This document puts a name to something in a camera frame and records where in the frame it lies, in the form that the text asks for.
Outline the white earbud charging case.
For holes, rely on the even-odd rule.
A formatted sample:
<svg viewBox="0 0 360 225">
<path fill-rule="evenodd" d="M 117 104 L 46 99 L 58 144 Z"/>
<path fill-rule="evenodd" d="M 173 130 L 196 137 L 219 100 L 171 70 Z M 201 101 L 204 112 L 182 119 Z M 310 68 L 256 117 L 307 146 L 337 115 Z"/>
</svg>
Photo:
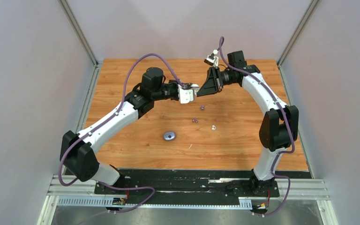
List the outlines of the white earbud charging case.
<svg viewBox="0 0 360 225">
<path fill-rule="evenodd" d="M 198 84 L 193 83 L 190 85 L 190 89 L 193 91 L 193 95 L 197 96 L 197 93 L 198 93 L 200 87 Z"/>
</svg>

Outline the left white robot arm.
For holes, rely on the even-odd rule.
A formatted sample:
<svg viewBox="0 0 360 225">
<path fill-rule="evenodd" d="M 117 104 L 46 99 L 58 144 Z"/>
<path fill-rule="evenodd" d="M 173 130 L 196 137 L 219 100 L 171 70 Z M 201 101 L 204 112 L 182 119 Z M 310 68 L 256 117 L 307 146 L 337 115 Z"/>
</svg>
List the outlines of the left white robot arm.
<svg viewBox="0 0 360 225">
<path fill-rule="evenodd" d="M 155 101 L 179 100 L 183 87 L 174 80 L 165 83 L 162 69 L 148 68 L 141 82 L 106 116 L 78 133 L 69 130 L 63 135 L 59 167 L 65 166 L 75 180 L 102 181 L 112 193 L 121 193 L 125 181 L 120 178 L 119 171 L 112 165 L 98 162 L 96 153 L 117 132 L 150 111 Z"/>
</svg>

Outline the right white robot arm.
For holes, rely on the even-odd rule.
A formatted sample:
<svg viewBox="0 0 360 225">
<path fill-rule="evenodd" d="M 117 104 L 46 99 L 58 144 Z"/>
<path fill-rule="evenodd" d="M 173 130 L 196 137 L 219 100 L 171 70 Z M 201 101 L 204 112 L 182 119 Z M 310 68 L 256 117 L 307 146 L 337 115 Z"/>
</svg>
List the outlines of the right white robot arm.
<svg viewBox="0 0 360 225">
<path fill-rule="evenodd" d="M 242 51 L 227 55 L 227 67 L 219 69 L 218 50 L 207 55 L 204 62 L 210 66 L 207 78 L 197 91 L 198 97 L 219 93 L 224 86 L 239 84 L 257 103 L 263 113 L 259 138 L 263 149 L 253 169 L 254 179 L 249 182 L 250 192 L 262 195 L 268 189 L 266 180 L 274 178 L 275 169 L 287 148 L 294 150 L 298 135 L 299 110 L 288 106 L 268 86 L 256 65 L 248 65 Z"/>
</svg>

